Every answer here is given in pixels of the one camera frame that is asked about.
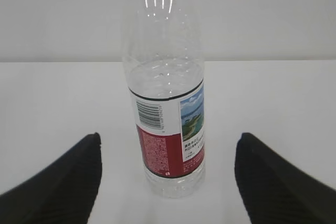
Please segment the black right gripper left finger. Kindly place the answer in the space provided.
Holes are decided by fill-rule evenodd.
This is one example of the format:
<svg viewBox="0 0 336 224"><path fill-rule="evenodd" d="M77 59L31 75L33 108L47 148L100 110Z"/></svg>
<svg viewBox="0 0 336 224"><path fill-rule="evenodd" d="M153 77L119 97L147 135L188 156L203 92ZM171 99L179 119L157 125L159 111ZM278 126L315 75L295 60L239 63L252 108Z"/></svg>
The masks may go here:
<svg viewBox="0 0 336 224"><path fill-rule="evenodd" d="M93 133L1 194L1 223L87 223L101 178L101 138Z"/></svg>

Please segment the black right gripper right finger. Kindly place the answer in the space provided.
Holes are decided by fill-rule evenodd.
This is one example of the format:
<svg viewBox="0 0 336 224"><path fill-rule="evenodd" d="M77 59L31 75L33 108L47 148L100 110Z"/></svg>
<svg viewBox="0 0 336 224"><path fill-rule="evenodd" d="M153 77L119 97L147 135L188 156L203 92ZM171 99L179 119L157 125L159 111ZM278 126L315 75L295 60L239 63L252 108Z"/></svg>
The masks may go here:
<svg viewBox="0 0 336 224"><path fill-rule="evenodd" d="M234 173L251 223L335 223L335 190L251 133L237 142Z"/></svg>

